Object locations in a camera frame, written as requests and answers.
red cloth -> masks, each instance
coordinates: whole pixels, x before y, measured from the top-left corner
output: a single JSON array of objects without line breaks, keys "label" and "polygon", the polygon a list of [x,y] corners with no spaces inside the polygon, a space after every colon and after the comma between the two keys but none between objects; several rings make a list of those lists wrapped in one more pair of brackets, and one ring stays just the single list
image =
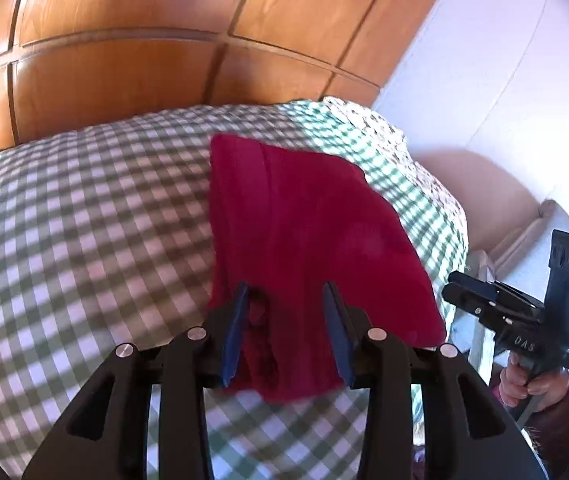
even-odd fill
[{"label": "red cloth", "polygon": [[211,163],[211,306],[241,281],[261,291],[251,295],[233,388],[286,402],[340,386],[322,312],[328,280],[407,344],[444,341],[431,281],[360,168],[229,135],[213,137]]}]

person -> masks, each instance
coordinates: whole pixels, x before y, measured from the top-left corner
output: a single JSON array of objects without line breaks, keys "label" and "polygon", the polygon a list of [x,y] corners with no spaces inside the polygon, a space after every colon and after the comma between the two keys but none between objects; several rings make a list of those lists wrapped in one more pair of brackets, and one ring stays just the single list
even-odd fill
[{"label": "person", "polygon": [[548,372],[527,384],[527,373],[519,361],[511,352],[507,367],[500,373],[498,393],[503,404],[512,408],[528,395],[543,396],[525,429],[549,478],[557,479],[569,465],[569,370]]}]

mattress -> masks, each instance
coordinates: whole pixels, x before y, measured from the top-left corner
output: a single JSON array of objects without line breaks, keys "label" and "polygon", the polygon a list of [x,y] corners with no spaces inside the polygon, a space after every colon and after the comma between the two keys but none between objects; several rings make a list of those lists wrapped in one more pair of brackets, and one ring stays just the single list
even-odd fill
[{"label": "mattress", "polygon": [[[214,254],[209,142],[226,132],[360,166],[397,211],[436,295],[468,249],[459,203],[415,163],[401,131],[350,102],[165,110],[0,152],[0,465],[18,478],[117,344],[165,344],[199,324]],[[159,387],[149,418],[157,478]],[[283,406],[205,390],[218,479],[354,478],[368,392]],[[421,418],[419,389],[414,420]]]}]

silver screw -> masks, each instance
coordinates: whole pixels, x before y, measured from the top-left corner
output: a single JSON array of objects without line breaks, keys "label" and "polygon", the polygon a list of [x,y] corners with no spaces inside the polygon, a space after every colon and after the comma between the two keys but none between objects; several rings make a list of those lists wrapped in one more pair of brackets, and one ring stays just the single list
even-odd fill
[{"label": "silver screw", "polygon": [[458,349],[455,348],[455,346],[453,346],[453,345],[446,344],[446,345],[440,346],[440,353],[443,356],[451,359],[451,358],[454,358],[456,355],[458,355]]},{"label": "silver screw", "polygon": [[200,341],[206,337],[206,330],[201,326],[194,326],[193,328],[189,329],[189,332],[186,333],[186,336],[191,341]]},{"label": "silver screw", "polygon": [[384,341],[387,338],[387,332],[382,328],[370,328],[366,335],[371,341]]},{"label": "silver screw", "polygon": [[124,343],[116,348],[116,355],[118,357],[129,357],[133,353],[133,345]]}]

dark red sleeve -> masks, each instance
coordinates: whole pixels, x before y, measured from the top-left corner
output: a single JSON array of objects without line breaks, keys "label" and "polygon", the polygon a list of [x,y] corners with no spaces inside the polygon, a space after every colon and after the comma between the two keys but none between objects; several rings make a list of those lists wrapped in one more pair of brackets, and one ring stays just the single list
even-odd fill
[{"label": "dark red sleeve", "polygon": [[559,403],[534,413],[526,429],[545,463],[549,478],[558,478],[569,465],[569,390]]}]

